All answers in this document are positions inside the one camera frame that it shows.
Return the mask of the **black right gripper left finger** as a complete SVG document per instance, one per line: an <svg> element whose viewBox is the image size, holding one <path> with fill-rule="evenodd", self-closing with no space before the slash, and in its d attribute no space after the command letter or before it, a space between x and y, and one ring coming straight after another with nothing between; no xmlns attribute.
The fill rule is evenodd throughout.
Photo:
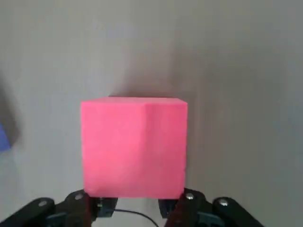
<svg viewBox="0 0 303 227"><path fill-rule="evenodd" d="M90 227L97 218L110 218L118 198L91 197L84 190L70 193L62 202L41 197L1 221L2 227Z"/></svg>

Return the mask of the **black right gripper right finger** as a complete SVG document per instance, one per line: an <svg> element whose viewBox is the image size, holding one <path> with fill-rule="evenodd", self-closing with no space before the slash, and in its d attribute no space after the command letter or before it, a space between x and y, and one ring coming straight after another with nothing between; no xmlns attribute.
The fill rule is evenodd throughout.
<svg viewBox="0 0 303 227"><path fill-rule="evenodd" d="M179 199L159 199L166 227L259 227L257 221L236 200L218 197L208 202L203 193L188 188Z"/></svg>

